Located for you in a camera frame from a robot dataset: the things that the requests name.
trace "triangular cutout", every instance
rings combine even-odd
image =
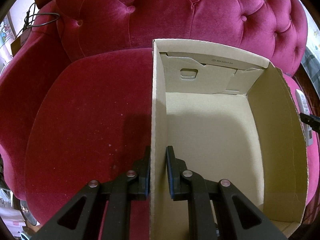
[[[232,201],[235,204],[241,225],[243,229],[249,229],[261,224],[261,219],[248,208],[238,196],[233,196]]]
[[[81,216],[84,204],[87,198],[83,196],[80,198],[59,220],[58,225],[69,228],[71,230],[76,229],[78,221]]]

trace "tufted button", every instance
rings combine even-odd
[[[136,8],[133,5],[130,5],[130,6],[127,7],[127,12],[128,13],[133,13],[135,10],[136,10]]]

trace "gray fabric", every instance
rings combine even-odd
[[[306,51],[303,54],[301,64],[308,74],[318,97],[320,98],[320,62],[312,54],[310,49],[306,47]]]

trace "open cardboard box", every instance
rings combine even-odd
[[[288,237],[307,196],[306,143],[290,90],[266,58],[194,40],[153,43],[150,239],[188,239],[165,150],[205,179],[229,179]]]

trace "white remote control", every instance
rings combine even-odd
[[[299,89],[296,89],[296,98],[297,98],[300,112],[307,114],[307,115],[310,115],[310,110],[308,107],[306,96]],[[305,123],[303,123],[302,125],[303,125],[304,137],[306,139],[307,146],[310,146],[313,143],[312,129],[311,129],[310,125],[307,125]]]

